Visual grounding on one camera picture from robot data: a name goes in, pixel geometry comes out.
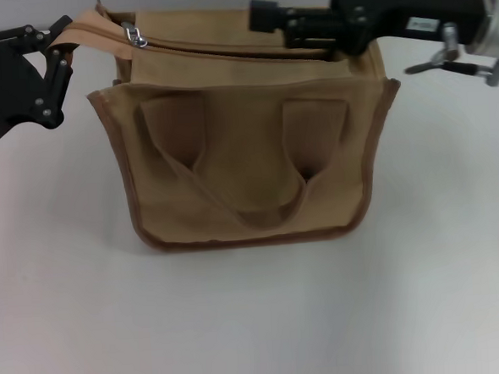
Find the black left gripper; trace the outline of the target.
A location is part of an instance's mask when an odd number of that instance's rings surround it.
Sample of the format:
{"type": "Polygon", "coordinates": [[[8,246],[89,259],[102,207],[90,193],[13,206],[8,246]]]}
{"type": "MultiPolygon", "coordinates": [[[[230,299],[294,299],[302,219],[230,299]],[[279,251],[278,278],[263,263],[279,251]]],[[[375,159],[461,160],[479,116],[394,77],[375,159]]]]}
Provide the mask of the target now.
{"type": "Polygon", "coordinates": [[[24,57],[44,52],[73,20],[63,15],[46,30],[23,25],[0,31],[0,140],[22,123],[56,129],[64,121],[72,54],[66,47],[47,51],[47,69],[41,75],[24,57]]]}

